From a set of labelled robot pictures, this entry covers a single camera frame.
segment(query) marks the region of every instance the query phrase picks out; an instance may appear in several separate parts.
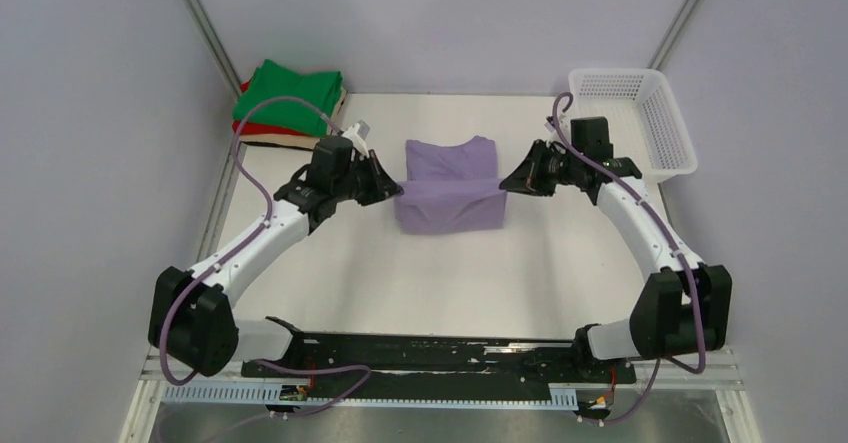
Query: purple towel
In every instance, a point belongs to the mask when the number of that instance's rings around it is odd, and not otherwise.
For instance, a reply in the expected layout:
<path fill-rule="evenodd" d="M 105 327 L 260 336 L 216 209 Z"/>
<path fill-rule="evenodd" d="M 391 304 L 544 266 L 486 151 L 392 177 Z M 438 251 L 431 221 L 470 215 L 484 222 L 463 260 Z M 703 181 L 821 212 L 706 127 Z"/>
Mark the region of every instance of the purple towel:
<path fill-rule="evenodd" d="M 410 181 L 394 198 L 395 217 L 412 234 L 441 234 L 503 228 L 506 192 L 498 189 L 495 142 L 471 141 L 441 147 L 409 140 Z"/>

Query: white plastic basket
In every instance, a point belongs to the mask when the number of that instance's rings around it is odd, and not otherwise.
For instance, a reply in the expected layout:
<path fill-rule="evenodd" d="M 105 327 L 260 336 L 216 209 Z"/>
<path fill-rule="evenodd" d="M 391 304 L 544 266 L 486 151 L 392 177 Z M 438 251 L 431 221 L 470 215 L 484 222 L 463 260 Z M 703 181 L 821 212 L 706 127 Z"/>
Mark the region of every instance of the white plastic basket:
<path fill-rule="evenodd" d="M 647 181 L 698 168 L 689 132 L 665 76 L 639 68 L 587 68 L 568 75 L 573 110 L 565 120 L 605 116 L 615 155 L 629 156 Z"/>

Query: folded purple cloth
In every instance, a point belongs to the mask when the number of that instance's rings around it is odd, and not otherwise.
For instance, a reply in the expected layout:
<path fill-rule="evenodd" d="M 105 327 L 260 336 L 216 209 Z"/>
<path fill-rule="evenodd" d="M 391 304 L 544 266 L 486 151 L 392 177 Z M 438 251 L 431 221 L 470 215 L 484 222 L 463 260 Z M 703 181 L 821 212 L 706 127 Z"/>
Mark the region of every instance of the folded purple cloth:
<path fill-rule="evenodd" d="M 409 140 L 406 169 L 410 181 L 394 198 L 395 217 L 413 234 L 441 234 L 503 228 L 506 192 L 498 185 L 495 142 L 475 136 L 442 147 Z"/>

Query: white table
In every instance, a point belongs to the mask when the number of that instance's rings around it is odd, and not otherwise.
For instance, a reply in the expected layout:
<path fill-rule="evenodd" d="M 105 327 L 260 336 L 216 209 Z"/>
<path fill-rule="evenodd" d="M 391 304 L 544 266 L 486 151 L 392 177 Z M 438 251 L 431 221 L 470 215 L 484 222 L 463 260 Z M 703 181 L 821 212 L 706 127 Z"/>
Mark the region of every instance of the white table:
<path fill-rule="evenodd" d="M 551 103 L 354 94 L 343 118 L 371 126 L 369 146 L 397 181 L 406 176 L 407 139 L 456 145 L 474 135 L 497 142 L 506 176 L 534 139 L 547 138 Z M 626 129 L 613 123 L 615 144 Z M 617 156 L 645 151 L 619 140 Z M 244 166 L 273 193 L 310 156 L 252 147 Z M 657 186 L 649 192 L 665 215 Z M 263 211 L 259 192 L 240 177 L 221 245 Z M 235 314 L 277 316 L 307 331 L 571 338 L 585 324 L 627 317 L 643 284 L 615 227 L 575 188 L 561 187 L 553 198 L 509 195 L 504 229 L 439 236 L 402 233 L 390 202 L 346 202 L 254 282 Z"/>

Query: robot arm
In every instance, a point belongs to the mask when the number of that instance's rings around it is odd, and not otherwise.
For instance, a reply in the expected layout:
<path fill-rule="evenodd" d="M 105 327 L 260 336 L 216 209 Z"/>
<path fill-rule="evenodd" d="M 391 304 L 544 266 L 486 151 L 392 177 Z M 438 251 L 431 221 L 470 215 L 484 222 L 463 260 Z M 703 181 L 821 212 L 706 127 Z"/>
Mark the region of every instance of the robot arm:
<path fill-rule="evenodd" d="M 576 186 L 615 225 L 633 254 L 645 287 L 630 318 L 578 330 L 585 363 L 620 358 L 664 358 L 697 349 L 695 320 L 683 254 L 698 285 L 698 303 L 706 349 L 724 345 L 730 308 L 731 278 L 723 266 L 708 266 L 682 239 L 667 228 L 678 249 L 673 250 L 657 224 L 641 207 L 649 203 L 642 174 L 629 158 L 614 158 L 606 118 L 571 120 L 571 144 L 584 156 L 621 178 L 640 195 L 624 188 L 581 161 L 557 141 L 533 143 L 519 167 L 501 183 L 501 189 L 531 196 L 552 196 L 557 185 Z"/>
<path fill-rule="evenodd" d="M 292 245 L 335 214 L 338 203 L 355 200 L 368 206 L 402 192 L 365 145 L 368 126 L 359 122 L 341 136 L 322 139 L 312 161 L 275 194 L 270 216 L 261 215 L 241 235 L 187 271 L 168 268 L 159 276 L 148 340 L 158 347 L 168 311 L 178 295 L 209 268 L 214 272 L 189 294 L 168 329 L 168 354 L 204 376 L 232 360 L 277 360 L 286 352 L 292 329 L 272 320 L 235 321 L 233 307 L 248 286 Z M 258 226 L 265 226 L 245 244 Z M 220 256 L 239 247 L 235 256 Z"/>

